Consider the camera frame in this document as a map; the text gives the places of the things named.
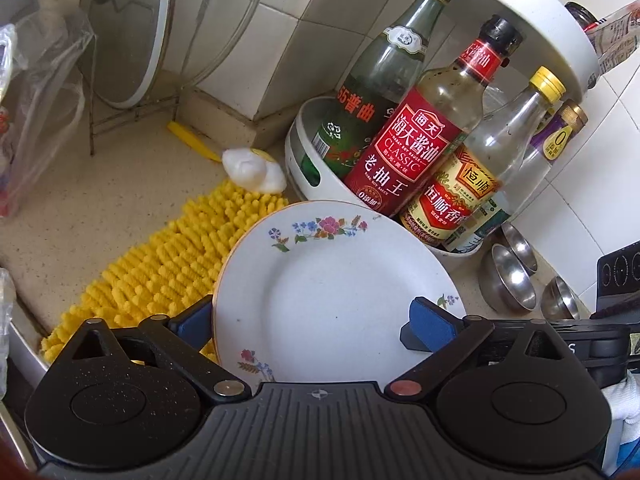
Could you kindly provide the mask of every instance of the white cloth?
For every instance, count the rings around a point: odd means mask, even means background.
[[[609,402],[612,420],[624,420],[620,444],[640,438],[640,386],[637,374],[626,372],[626,379],[602,389]]]

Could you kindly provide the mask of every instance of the floral plate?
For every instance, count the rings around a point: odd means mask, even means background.
[[[293,204],[229,255],[214,300],[216,350],[254,391],[276,380],[384,388],[426,356],[399,340],[416,296],[465,315],[436,257],[396,222],[346,202]]]

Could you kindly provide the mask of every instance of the yellow cloth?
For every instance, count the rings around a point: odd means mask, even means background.
[[[249,193],[225,180],[209,196],[189,200],[176,221],[132,247],[102,272],[42,340],[52,362],[85,319],[110,328],[137,326],[153,314],[176,316],[212,293],[231,248],[259,219],[288,205],[280,195]],[[202,353],[213,361],[211,341]]]

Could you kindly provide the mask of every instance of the yellow handle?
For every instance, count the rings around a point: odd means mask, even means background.
[[[194,135],[193,132],[190,132],[181,124],[178,124],[175,121],[170,121],[166,127],[172,134],[178,137],[178,139],[180,139],[190,148],[196,150],[203,157],[208,158],[209,160],[213,160],[214,162],[222,162],[222,159],[219,155],[215,154],[209,148],[207,148],[204,143]]]

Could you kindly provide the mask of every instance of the pink flower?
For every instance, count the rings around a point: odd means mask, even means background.
[[[340,225],[332,216],[328,216],[324,220],[319,221],[318,225],[330,235],[335,235],[338,229],[340,229]]]
[[[255,352],[251,352],[251,350],[242,350],[240,357],[249,363],[253,363],[255,361],[254,354]]]

